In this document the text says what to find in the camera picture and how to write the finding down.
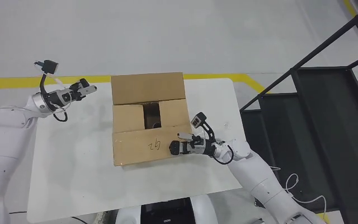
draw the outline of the cardboard box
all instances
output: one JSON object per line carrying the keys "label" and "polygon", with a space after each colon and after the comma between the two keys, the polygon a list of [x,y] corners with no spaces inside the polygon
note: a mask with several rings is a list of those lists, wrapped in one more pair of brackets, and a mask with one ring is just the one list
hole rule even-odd
{"label": "cardboard box", "polygon": [[171,157],[177,133],[191,133],[183,74],[112,76],[111,84],[114,165]]}

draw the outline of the gray floor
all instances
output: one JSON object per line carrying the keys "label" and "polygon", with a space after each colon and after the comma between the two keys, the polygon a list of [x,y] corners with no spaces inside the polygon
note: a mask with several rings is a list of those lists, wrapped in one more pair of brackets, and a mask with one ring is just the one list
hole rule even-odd
{"label": "gray floor", "polygon": [[[268,86],[349,19],[341,0],[5,0],[0,3],[0,78],[38,76],[32,62],[52,59],[60,63],[60,76],[248,73]],[[349,64],[358,59],[357,42],[357,31],[350,31],[308,65]],[[1,89],[0,105],[21,105],[36,91]],[[239,106],[257,95],[241,82],[235,91]],[[288,79],[272,92],[293,91]],[[27,152],[11,181],[10,211],[26,210],[32,153]],[[259,217],[272,223],[243,190],[210,198],[219,223],[250,223]],[[81,218],[89,222],[94,216]],[[343,223],[339,213],[329,218]],[[27,223],[26,215],[12,216],[12,223]]]}

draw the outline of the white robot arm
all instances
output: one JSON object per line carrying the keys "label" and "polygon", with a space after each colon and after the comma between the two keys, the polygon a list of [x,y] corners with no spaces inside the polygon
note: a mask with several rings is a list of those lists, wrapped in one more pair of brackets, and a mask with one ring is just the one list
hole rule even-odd
{"label": "white robot arm", "polygon": [[[72,101],[80,101],[97,90],[96,86],[90,86],[85,79],[81,79],[69,88],[47,93],[44,89],[46,75],[53,74],[58,64],[50,60],[35,64],[41,66],[44,71],[40,83],[41,92],[30,96],[24,108],[0,107],[0,224],[10,224],[4,196],[10,178],[25,154],[37,119],[53,115],[58,121],[65,122],[67,114],[63,107]],[[58,111],[65,113],[64,120],[56,116]]]}
{"label": "white robot arm", "polygon": [[193,134],[179,133],[185,142],[173,141],[169,147],[171,154],[198,153],[211,156],[230,171],[243,188],[258,199],[278,224],[324,224],[313,212],[298,205],[278,182],[269,165],[254,151],[246,141],[234,139],[230,142],[217,142],[206,116],[200,112],[191,124],[203,127],[209,139]]}

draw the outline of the black metal staircase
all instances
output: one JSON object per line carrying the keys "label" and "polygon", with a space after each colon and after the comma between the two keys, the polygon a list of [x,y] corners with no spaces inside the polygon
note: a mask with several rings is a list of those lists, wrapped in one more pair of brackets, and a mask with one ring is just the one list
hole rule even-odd
{"label": "black metal staircase", "polygon": [[[345,223],[358,220],[358,82],[352,71],[358,60],[344,67],[302,66],[355,26],[358,16],[240,109],[248,143],[281,168],[275,174],[282,186],[298,174],[295,197],[324,195],[327,211],[339,209]],[[268,94],[289,75],[297,93]],[[246,110],[256,100],[261,109]],[[324,204],[302,206],[322,212]]]}

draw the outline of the black cable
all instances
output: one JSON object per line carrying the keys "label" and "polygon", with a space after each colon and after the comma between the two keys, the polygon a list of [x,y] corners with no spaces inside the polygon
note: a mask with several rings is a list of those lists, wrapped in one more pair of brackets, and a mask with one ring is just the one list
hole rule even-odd
{"label": "black cable", "polygon": [[216,162],[220,163],[221,165],[227,165],[227,164],[231,163],[231,162],[233,161],[233,159],[234,159],[234,151],[233,151],[233,149],[232,149],[230,146],[228,146],[228,147],[229,147],[229,149],[230,149],[230,151],[231,151],[231,153],[232,153],[231,158],[230,158],[230,160],[229,160],[228,162],[221,162],[221,161],[219,161],[217,158],[215,158],[215,156],[213,156],[214,160],[215,160]]}
{"label": "black cable", "polygon": [[88,223],[87,223],[87,222],[85,222],[84,220],[79,219],[79,218],[77,218],[77,217],[71,217],[71,218],[74,218],[75,220],[78,220],[78,221],[80,221],[80,222],[83,222],[84,224],[88,224]]}
{"label": "black cable", "polygon": [[40,81],[40,92],[43,96],[45,96],[45,94],[47,94],[46,90],[45,90],[45,79],[46,79],[46,74],[44,73],[41,81]]}
{"label": "black cable", "polygon": [[10,212],[9,214],[18,214],[18,213],[26,213],[26,212]]}
{"label": "black cable", "polygon": [[[24,211],[24,212],[10,212],[9,214],[19,214],[19,213],[26,213],[26,211]],[[88,224],[87,222],[85,222],[84,220],[82,220],[80,218],[73,217],[73,216],[71,218],[74,218],[75,220],[78,220],[78,221],[80,221],[80,222],[82,222],[84,224]]]}
{"label": "black cable", "polygon": [[63,120],[59,119],[59,118],[56,116],[56,114],[53,114],[53,116],[54,116],[54,118],[55,118],[56,120],[58,120],[59,122],[66,122],[66,121],[68,120],[67,112],[65,111],[64,114],[65,114],[65,119],[63,119]]}

